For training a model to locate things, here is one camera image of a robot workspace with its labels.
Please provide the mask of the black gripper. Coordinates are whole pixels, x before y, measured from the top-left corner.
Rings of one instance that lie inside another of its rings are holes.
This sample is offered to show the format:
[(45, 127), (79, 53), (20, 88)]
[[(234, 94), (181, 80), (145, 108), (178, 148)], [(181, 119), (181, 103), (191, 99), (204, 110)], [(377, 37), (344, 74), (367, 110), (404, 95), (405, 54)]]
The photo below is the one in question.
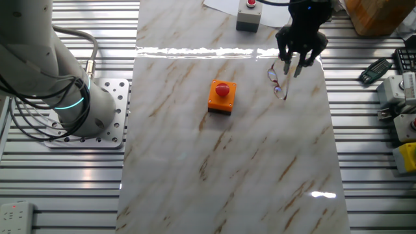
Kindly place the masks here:
[(284, 61), (283, 72), (288, 74), (292, 52), (300, 54), (294, 77), (298, 77), (303, 67), (312, 66), (328, 45), (328, 39), (319, 32), (320, 26), (332, 16), (330, 0), (293, 0), (289, 2), (292, 23), (282, 27), (275, 35), (278, 43), (279, 58)]

